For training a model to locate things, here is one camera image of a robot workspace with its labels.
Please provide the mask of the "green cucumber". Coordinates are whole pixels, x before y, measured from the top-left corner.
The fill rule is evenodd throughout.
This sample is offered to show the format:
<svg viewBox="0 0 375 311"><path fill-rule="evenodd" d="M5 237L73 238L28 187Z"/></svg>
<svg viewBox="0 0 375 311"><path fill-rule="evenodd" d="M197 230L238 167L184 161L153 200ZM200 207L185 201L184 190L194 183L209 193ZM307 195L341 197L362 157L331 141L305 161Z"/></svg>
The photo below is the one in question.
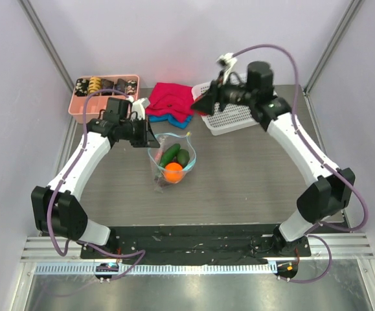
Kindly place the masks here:
<svg viewBox="0 0 375 311"><path fill-rule="evenodd" d="M172 146L170 146L166 151L163 152L160 158L159 166L164 168L169 163L171 163L180 151L180 149L181 145L179 143L175 143Z"/></svg>

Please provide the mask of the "clear zip top bag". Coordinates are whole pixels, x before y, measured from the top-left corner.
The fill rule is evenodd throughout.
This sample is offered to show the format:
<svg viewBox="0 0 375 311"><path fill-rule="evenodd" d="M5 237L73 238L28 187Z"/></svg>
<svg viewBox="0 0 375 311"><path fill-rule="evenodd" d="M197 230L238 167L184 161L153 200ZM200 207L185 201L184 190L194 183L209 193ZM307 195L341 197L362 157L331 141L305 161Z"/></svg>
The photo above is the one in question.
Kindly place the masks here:
<svg viewBox="0 0 375 311"><path fill-rule="evenodd" d="M155 189L154 179L161 174L163 175L163 172L165 170L165 168L159 166L160 158L161 158L164 151L166 151L170 146L172 146L175 143L179 143L181 145L181 149L186 149L186 150L189 151L190 162L185 168L183 168L183 179L194 168L194 166L196 164L196 160L197 160L197 153L196 153L196 150L194 149L194 147L192 146L192 142L191 142L191 136L192 135L191 135L190 132L187 132L186 134L183 134L183 135L178 135L178 134L170 133L170 132L168 132L168 133L158 133L158 134L155 134L155 136L156 136L158 142L160 143L160 147L159 148L149 148L148 149L148 157L150 159L150 164L151 164L151 168L152 168L154 190L157 191ZM173 159L172 162L177 163L176 156L175 156L175 158Z"/></svg>

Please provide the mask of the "green avocado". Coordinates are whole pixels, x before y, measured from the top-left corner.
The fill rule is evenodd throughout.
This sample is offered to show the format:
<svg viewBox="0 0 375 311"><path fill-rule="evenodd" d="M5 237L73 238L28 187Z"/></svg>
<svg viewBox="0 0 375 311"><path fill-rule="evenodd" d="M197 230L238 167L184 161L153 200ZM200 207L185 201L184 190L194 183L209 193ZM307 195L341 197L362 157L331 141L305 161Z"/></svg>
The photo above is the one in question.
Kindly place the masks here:
<svg viewBox="0 0 375 311"><path fill-rule="evenodd" d="M176 155L177 162L185 168L190 162L190 154L186 149L180 149Z"/></svg>

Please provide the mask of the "orange fruit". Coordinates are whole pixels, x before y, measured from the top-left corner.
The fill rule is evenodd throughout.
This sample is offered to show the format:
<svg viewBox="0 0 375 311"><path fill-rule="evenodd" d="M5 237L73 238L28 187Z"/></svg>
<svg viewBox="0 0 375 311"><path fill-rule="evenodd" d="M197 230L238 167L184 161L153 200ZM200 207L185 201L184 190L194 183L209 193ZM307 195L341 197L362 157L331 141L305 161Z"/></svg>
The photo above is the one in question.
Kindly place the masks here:
<svg viewBox="0 0 375 311"><path fill-rule="evenodd" d="M171 162L165 166L164 178L169 183L179 183L183 179L183 167L176 162Z"/></svg>

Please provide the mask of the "purple grape bunch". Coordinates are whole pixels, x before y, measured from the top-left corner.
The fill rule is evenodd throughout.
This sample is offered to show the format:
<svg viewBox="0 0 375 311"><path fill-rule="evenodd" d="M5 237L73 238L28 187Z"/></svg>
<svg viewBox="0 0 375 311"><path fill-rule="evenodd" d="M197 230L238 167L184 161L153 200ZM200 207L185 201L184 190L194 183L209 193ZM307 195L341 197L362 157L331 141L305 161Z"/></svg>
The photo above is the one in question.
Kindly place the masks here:
<svg viewBox="0 0 375 311"><path fill-rule="evenodd" d="M165 177L164 177L162 174L159 175L159 176L157 176L157 177L154 179L154 181L155 181L155 189L156 189L157 191L163 191L163 189L165 189L165 188L167 188L167 187L169 187L169 186L172 185L171 183L169 183L169 182L165 179Z"/></svg>

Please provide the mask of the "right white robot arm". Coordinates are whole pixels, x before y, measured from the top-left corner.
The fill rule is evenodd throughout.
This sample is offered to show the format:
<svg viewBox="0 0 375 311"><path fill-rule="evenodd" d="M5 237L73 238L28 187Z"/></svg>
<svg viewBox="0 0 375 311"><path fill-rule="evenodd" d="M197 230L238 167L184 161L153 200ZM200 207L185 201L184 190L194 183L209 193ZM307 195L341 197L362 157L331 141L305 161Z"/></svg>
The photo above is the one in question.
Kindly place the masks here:
<svg viewBox="0 0 375 311"><path fill-rule="evenodd" d="M245 82L234 84L230 73L222 70L208 90L193 103L192 109L207 115L222 112L229 104L248 107L252 118L274 138L293 160L307 189L297 199L296 211L273 231L275 253L289 255L304 234L326 220L350 200L355 175L350 168L340 169L305 133L287 101L278 97L273 86L273 71L267 62L251 62Z"/></svg>

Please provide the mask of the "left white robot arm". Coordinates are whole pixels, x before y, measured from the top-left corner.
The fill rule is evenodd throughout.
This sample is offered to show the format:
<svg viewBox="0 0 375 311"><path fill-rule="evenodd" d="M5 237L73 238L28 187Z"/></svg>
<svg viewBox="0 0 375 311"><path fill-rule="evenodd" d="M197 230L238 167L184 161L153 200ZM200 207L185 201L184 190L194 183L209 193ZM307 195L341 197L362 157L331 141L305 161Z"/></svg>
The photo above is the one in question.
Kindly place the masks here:
<svg viewBox="0 0 375 311"><path fill-rule="evenodd" d="M34 220L39 231L73 241L95 244L101 257L109 259L118 250L111 229L89 219L80 204L84 188L102 158L115 143L127 141L134 148L158 148L145 109L150 101L141 98L108 98L101 117L84 127L80 144L67 164L45 187L31 194Z"/></svg>

